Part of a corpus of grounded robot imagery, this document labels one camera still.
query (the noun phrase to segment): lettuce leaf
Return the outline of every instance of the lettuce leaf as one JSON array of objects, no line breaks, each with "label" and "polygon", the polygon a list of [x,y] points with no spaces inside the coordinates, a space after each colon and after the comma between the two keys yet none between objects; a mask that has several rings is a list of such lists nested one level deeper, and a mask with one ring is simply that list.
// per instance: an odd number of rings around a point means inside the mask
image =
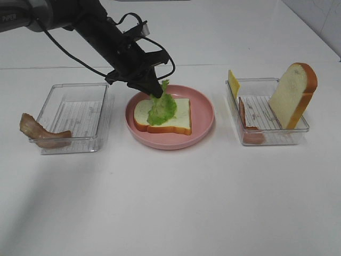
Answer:
[{"label": "lettuce leaf", "polygon": [[147,122],[150,125],[160,125],[171,119],[176,112],[176,102],[172,95],[166,93],[169,80],[162,81],[161,88],[163,93],[158,99],[154,95],[150,95],[153,106],[148,112]]}]

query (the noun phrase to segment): white tabletop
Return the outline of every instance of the white tabletop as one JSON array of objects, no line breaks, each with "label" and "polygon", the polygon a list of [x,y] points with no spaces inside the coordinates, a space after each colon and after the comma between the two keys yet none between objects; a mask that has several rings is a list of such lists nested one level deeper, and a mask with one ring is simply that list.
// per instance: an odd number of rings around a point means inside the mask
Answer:
[{"label": "white tabletop", "polygon": [[[339,61],[281,0],[101,3],[115,21],[127,12],[147,20],[149,37],[163,45],[177,65]],[[129,17],[119,28],[134,25]],[[108,66],[75,31],[55,29],[51,34],[87,64]],[[157,50],[147,42],[139,44],[146,51]],[[79,67],[44,33],[26,28],[0,34],[0,59],[0,68]]]},{"label": "white tabletop", "polygon": [[19,131],[21,113],[36,117],[53,84],[101,80],[84,68],[1,70],[0,254],[340,255],[340,63],[310,62],[319,87],[300,145],[242,146],[226,103],[228,69],[280,77],[289,64],[178,67],[171,82],[208,96],[216,122],[176,151],[133,139],[124,111],[136,91],[114,84],[106,146],[48,156]]}]

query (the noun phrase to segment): cheese slice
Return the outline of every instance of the cheese slice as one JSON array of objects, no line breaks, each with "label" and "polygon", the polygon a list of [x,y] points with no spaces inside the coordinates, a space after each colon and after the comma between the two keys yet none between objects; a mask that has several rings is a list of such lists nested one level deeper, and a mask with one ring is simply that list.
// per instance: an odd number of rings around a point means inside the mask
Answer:
[{"label": "cheese slice", "polygon": [[237,99],[238,91],[239,91],[239,88],[240,88],[240,84],[239,84],[238,80],[236,79],[236,77],[234,76],[234,74],[233,74],[231,69],[229,69],[228,81],[229,81],[229,84],[230,84],[230,88],[231,88],[233,97],[235,99]]}]

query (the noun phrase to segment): pink plate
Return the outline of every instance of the pink plate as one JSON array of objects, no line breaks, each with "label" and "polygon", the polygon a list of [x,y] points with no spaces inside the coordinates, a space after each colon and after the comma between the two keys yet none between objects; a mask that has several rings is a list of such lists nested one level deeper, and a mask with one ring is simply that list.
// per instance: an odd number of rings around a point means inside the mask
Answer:
[{"label": "pink plate", "polygon": [[214,110],[210,100],[201,92],[181,85],[169,85],[167,93],[175,98],[190,99],[192,134],[176,133],[149,133],[140,132],[134,124],[134,109],[138,102],[149,98],[148,95],[139,92],[133,96],[126,107],[126,122],[133,137],[152,148],[180,149],[193,145],[200,141],[210,130],[214,121]]}]

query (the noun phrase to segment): white bread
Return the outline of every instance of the white bread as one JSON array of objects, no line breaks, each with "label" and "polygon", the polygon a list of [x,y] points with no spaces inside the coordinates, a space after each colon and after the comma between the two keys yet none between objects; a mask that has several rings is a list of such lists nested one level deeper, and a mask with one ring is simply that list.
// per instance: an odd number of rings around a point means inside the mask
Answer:
[{"label": "white bread", "polygon": [[294,129],[318,85],[313,69],[293,63],[281,77],[269,105],[283,129]]},{"label": "white bread", "polygon": [[134,109],[135,127],[141,132],[179,133],[191,135],[191,108],[189,99],[174,99],[177,105],[174,117],[161,125],[150,125],[147,122],[148,111],[152,107],[151,100],[142,100]]}]

